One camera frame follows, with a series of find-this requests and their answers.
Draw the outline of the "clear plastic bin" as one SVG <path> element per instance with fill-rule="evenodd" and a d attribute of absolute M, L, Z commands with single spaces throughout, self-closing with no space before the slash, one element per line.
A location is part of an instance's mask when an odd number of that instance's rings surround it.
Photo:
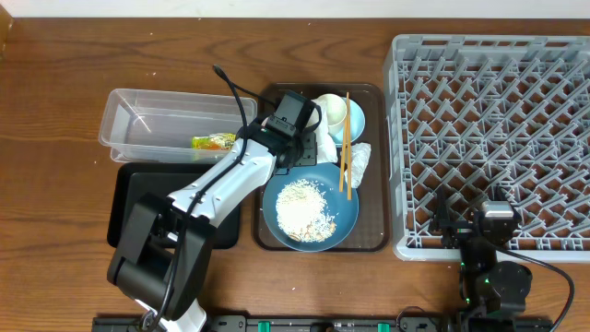
<path fill-rule="evenodd" d="M 192 139 L 235 134 L 241 127 L 233 96 L 115 89 L 106 103 L 99 142 L 117 162 L 214 164 L 226 152 L 195 149 Z"/>

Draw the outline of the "cream cup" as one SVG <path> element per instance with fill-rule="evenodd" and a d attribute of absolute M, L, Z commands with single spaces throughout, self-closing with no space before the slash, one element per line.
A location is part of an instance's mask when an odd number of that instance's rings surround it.
<path fill-rule="evenodd" d="M 336 136 L 345 126 L 348 114 L 346 102 L 336 94 L 324 94 L 314 100 L 325 112 L 328 133 Z"/>

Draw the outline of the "dark blue plate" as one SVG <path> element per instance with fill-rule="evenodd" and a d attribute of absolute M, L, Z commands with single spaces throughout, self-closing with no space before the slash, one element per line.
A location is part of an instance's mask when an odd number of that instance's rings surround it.
<path fill-rule="evenodd" d="M 291 240 L 277 224 L 276 202 L 278 193 L 286 184 L 299 179 L 317 181 L 323 191 L 331 215 L 335 215 L 336 231 L 327 240 L 321 243 L 299 243 Z M 330 163 L 319 164 L 312 167 L 295 168 L 284 175 L 273 177 L 265 187 L 262 195 L 262 213 L 266 226 L 280 243 L 288 248 L 301 252 L 321 252 L 332 249 L 341 243 L 356 225 L 359 216 L 359 196 L 352 192 L 351 200 L 347 193 L 339 192 L 339 169 Z"/>

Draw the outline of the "grey dishwasher rack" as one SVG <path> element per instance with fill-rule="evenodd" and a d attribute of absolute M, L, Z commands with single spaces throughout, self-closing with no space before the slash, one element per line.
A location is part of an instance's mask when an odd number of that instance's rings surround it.
<path fill-rule="evenodd" d="M 588 262 L 587 37 L 402 34 L 383 78 L 399 259 L 458 258 L 430 227 L 438 189 L 465 221 L 501 188 L 511 254 Z"/>

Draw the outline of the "brown plastic tray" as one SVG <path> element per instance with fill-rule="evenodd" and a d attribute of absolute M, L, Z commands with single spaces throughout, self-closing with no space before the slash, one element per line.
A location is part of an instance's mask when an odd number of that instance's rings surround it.
<path fill-rule="evenodd" d="M 359 216 L 351 233 L 331 249 L 334 253 L 378 252 L 391 238 L 391 201 L 389 189 L 389 152 L 385 121 L 384 96 L 379 88 L 367 83 L 273 83 L 262 95 L 276 100 L 287 90 L 310 99 L 325 93 L 344 97 L 350 94 L 365 115 L 365 127 L 359 141 L 369 143 L 372 152 L 358 193 Z"/>

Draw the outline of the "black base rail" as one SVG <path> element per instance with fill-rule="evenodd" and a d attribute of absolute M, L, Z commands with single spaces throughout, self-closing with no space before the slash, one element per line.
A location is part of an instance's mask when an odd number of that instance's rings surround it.
<path fill-rule="evenodd" d="M 131 332 L 140 331 L 139 316 L 131 317 L 95 317 L 91 331 L 93 332 Z M 220 315 L 208 318 L 201 331 L 207 332 L 427 332 L 427 331 L 459 331 L 454 327 L 438 322 L 438 319 L 402 316 L 398 319 L 324 319 L 324 318 L 246 318 L 239 315 Z M 484 327 L 476 325 L 475 331 L 550 331 L 552 323 L 541 318 L 523 318 L 511 326 Z"/>

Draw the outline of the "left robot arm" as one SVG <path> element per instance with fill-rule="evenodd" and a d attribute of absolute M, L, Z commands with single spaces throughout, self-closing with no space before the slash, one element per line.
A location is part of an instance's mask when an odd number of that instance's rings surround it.
<path fill-rule="evenodd" d="M 207 315 L 197 302 L 218 227 L 279 169 L 311 166 L 314 131 L 324 120 L 315 102 L 287 91 L 266 119 L 244 121 L 226 156 L 166 196 L 146 193 L 109 225 L 115 252 L 107 280 L 146 308 L 136 331 L 199 331 Z"/>

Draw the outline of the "green yellow snack wrapper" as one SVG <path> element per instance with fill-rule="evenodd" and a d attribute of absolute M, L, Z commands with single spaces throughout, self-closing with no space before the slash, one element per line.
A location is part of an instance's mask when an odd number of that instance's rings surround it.
<path fill-rule="evenodd" d="M 231 133 L 217 133 L 208 136 L 193 136 L 191 148 L 202 150 L 228 150 L 236 140 L 236 135 Z"/>

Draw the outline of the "black plastic tray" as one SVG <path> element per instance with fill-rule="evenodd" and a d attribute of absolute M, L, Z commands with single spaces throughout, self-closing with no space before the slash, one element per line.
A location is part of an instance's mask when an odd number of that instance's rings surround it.
<path fill-rule="evenodd" d="M 118 173 L 107 232 L 108 244 L 116 248 L 133 205 L 145 194 L 165 198 L 182 189 L 211 168 L 207 164 L 127 162 Z"/>

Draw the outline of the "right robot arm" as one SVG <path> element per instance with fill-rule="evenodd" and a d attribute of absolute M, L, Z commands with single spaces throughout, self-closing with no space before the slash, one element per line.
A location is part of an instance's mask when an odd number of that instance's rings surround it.
<path fill-rule="evenodd" d="M 445 190 L 436 191 L 436 209 L 429 229 L 442 234 L 445 248 L 459 250 L 459 293 L 466 308 L 446 318 L 442 331 L 514 331 L 515 317 L 525 311 L 532 272 L 497 253 L 513 238 L 522 220 L 496 187 L 492 199 L 480 203 L 468 220 L 451 215 Z"/>

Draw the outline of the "white napkin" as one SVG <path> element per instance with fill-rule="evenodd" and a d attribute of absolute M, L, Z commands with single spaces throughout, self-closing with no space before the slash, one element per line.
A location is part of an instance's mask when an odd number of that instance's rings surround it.
<path fill-rule="evenodd" d="M 327 118 L 327 103 L 321 98 L 314 99 L 313 102 L 321 109 L 322 120 L 319 126 L 314 130 L 317 142 L 317 158 L 316 162 L 320 163 L 336 163 L 336 144 L 328 131 Z"/>

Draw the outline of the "clear plastic wrap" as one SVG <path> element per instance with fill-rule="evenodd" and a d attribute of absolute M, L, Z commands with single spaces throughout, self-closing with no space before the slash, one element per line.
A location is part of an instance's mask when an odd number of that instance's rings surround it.
<path fill-rule="evenodd" d="M 368 167 L 372 146 L 369 143 L 358 143 L 351 147 L 351 187 L 360 186 L 363 175 Z"/>

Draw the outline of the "light blue bowl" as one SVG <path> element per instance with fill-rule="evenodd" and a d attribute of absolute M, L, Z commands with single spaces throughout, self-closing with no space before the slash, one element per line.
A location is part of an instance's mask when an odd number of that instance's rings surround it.
<path fill-rule="evenodd" d="M 356 142 L 365 127 L 365 115 L 361 107 L 354 101 L 350 101 L 351 106 L 351 116 L 350 116 L 350 124 L 351 124 L 351 142 Z M 336 144 L 337 148 L 342 146 L 343 142 L 343 135 L 344 135 L 344 127 L 341 127 L 340 130 L 335 134 L 331 135 L 334 143 Z"/>

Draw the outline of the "rice leftovers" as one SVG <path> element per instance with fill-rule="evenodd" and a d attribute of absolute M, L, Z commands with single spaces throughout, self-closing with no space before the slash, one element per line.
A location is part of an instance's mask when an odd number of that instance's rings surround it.
<path fill-rule="evenodd" d="M 299 243 L 321 243 L 336 231 L 335 215 L 331 215 L 323 191 L 317 181 L 299 179 L 278 193 L 276 202 L 278 227 Z"/>

